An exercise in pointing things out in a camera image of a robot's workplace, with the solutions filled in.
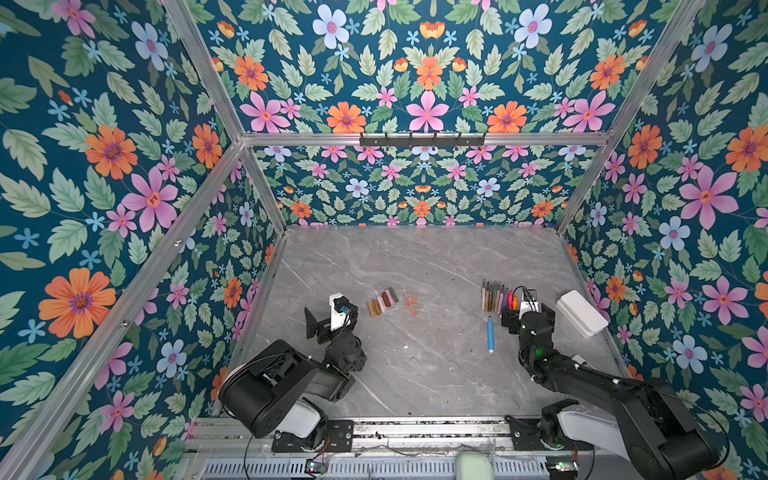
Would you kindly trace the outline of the blue highlighter pen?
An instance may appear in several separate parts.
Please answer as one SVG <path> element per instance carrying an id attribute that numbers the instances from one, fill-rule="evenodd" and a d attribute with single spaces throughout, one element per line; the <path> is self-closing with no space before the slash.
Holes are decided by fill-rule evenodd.
<path id="1" fill-rule="evenodd" d="M 492 354 L 495 352 L 494 325 L 492 316 L 488 316 L 486 326 L 487 351 Z"/>

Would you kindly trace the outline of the brown pen body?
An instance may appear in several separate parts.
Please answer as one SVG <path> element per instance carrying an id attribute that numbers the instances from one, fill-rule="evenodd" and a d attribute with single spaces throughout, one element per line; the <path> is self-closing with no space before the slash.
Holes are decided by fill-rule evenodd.
<path id="1" fill-rule="evenodd" d="M 490 282 L 487 281 L 487 309 L 486 309 L 486 312 L 490 311 L 491 297 L 492 297 L 492 295 L 491 295 L 491 290 L 490 290 Z"/>

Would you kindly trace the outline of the purple highlighter pen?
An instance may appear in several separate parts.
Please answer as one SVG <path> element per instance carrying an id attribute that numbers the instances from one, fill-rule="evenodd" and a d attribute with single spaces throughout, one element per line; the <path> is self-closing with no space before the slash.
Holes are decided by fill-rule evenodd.
<path id="1" fill-rule="evenodd" d="M 502 314 L 507 308 L 507 296 L 509 291 L 507 289 L 504 290 L 501 298 L 500 298 L 500 304 L 499 304 L 499 313 Z"/>

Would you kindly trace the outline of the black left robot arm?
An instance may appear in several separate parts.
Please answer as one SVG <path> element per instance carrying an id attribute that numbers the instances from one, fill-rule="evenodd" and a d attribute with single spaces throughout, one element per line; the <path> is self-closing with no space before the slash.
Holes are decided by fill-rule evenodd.
<path id="1" fill-rule="evenodd" d="M 256 438 L 281 433 L 316 449 L 325 440 L 328 417 L 307 400 L 342 399 L 355 383 L 367 356 L 354 333 L 359 309 L 342 294 L 329 297 L 330 317 L 317 319 L 305 309 L 306 338 L 326 347 L 317 361 L 277 340 L 223 380 L 218 399 L 224 412 Z"/>

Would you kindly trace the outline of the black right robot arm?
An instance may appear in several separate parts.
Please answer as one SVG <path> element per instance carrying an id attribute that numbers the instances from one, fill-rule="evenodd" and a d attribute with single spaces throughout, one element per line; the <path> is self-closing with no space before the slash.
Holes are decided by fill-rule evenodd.
<path id="1" fill-rule="evenodd" d="M 645 479 L 688 479 L 722 462 L 668 384 L 610 375 L 560 353 L 554 310 L 507 308 L 501 322 L 517 335 L 518 360 L 532 381 L 564 396 L 541 410 L 537 433 L 546 446 L 588 443 L 625 458 Z"/>

